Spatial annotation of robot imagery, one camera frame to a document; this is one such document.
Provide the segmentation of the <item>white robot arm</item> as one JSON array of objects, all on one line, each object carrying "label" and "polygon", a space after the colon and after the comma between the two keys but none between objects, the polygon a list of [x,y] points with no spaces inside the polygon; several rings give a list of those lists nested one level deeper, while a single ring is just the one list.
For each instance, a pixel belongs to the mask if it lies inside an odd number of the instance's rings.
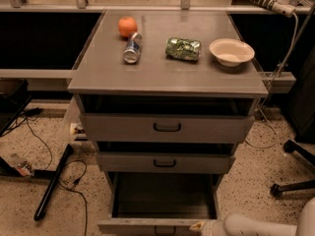
[{"label": "white robot arm", "polygon": [[305,205],[296,225],[259,221],[232,213],[224,220],[199,221],[189,230],[201,236],[315,236],[315,198]]}]

